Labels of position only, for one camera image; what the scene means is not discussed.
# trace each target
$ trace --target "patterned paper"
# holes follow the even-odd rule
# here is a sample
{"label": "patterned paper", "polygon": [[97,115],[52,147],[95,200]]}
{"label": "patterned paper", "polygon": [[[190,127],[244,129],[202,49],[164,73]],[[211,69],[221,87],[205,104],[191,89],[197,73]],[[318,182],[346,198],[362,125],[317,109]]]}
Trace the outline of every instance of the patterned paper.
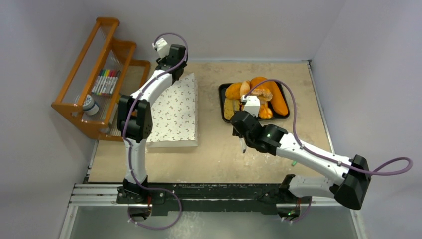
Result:
{"label": "patterned paper", "polygon": [[151,107],[152,132],[147,146],[198,146],[198,89],[194,74],[180,78]]}

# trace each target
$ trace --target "black tray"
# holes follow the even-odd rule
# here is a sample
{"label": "black tray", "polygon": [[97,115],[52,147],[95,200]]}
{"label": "black tray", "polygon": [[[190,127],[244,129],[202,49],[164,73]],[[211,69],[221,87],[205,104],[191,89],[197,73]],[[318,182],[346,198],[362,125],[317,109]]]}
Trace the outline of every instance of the black tray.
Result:
{"label": "black tray", "polygon": [[[226,84],[222,84],[219,88],[218,88],[218,94],[220,95],[220,106],[221,106],[221,117],[223,118],[224,122],[230,123],[230,119],[226,119],[224,117],[224,101],[225,101],[225,91],[227,90],[227,88],[231,85],[232,83],[226,83]],[[284,102],[286,102],[286,106],[287,106],[287,115],[282,116],[279,115],[278,113],[276,113],[273,109],[273,106],[271,105],[270,102],[268,102],[268,107],[273,111],[273,116],[269,119],[262,119],[260,117],[258,117],[258,120],[278,120],[278,119],[285,119],[287,117],[289,117],[290,115],[290,109],[289,109],[289,105],[287,104],[286,101],[286,96],[284,95],[284,91],[283,91],[283,87],[277,83],[278,88],[280,88],[280,92],[281,95],[283,96]]]}

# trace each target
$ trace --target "wooden tabletop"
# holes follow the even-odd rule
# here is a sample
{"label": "wooden tabletop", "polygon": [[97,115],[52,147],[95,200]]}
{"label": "wooden tabletop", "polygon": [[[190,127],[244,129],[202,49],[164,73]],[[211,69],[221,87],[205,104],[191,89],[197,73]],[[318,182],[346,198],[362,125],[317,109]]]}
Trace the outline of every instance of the wooden tabletop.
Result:
{"label": "wooden tabletop", "polygon": [[[137,90],[143,69],[130,69],[122,93]],[[184,74],[194,73],[198,82],[199,146],[152,148],[146,154],[150,182],[280,183],[286,174],[320,176],[288,159],[247,149],[241,153],[232,126],[221,118],[218,87],[257,76],[284,81],[292,88],[298,106],[297,132],[301,140],[330,151],[307,63],[189,62]],[[286,91],[288,105],[293,110]],[[287,119],[263,121],[292,131],[293,114]],[[90,182],[122,182],[126,173],[123,142],[100,141]]]}

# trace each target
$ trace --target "wooden rack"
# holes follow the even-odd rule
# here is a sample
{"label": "wooden rack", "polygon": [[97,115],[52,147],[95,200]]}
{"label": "wooden rack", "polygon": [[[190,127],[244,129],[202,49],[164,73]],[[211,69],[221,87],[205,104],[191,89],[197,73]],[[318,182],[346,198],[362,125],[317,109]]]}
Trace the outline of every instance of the wooden rack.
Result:
{"label": "wooden rack", "polygon": [[[97,18],[59,95],[51,104],[51,107],[92,139],[122,141],[114,120],[120,88],[129,66],[145,67],[140,86],[145,83],[151,66],[149,61],[132,58],[136,49],[135,42],[114,37],[119,23],[119,20],[113,17]],[[118,68],[121,75],[112,95],[92,95],[100,110],[95,115],[88,116],[82,110],[82,104],[85,97],[91,94],[100,70],[107,66]]]}

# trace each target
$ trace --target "gray wall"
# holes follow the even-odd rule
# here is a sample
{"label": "gray wall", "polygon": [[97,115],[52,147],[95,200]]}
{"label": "gray wall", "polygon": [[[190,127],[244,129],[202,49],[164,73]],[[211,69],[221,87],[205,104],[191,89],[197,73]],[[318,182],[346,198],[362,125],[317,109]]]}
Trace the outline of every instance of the gray wall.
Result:
{"label": "gray wall", "polygon": [[422,235],[421,9],[418,0],[348,0],[314,58],[336,152],[361,154],[372,169],[415,161],[407,174],[373,177],[362,209],[371,238]]}
{"label": "gray wall", "polygon": [[92,15],[120,19],[119,36],[155,60],[154,38],[184,36],[190,60],[311,59],[345,0],[88,0]]}
{"label": "gray wall", "polygon": [[95,19],[80,0],[0,1],[0,238],[57,238],[94,142],[56,113]]}

